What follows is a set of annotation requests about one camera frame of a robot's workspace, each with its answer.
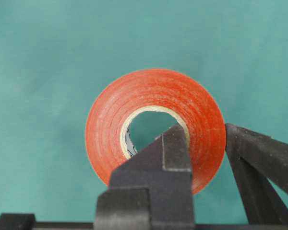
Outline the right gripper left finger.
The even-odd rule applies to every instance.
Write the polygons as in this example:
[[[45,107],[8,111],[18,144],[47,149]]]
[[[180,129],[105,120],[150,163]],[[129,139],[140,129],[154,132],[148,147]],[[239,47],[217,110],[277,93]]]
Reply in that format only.
[[[97,199],[95,221],[38,222],[3,213],[0,230],[192,230],[192,167],[181,125],[116,168]]]

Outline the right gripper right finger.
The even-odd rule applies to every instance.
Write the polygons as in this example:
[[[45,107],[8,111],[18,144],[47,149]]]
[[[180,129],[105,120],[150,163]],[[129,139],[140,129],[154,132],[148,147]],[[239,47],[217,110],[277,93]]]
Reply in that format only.
[[[288,194],[288,144],[226,124],[226,153],[250,224],[288,225],[288,208],[273,188]]]

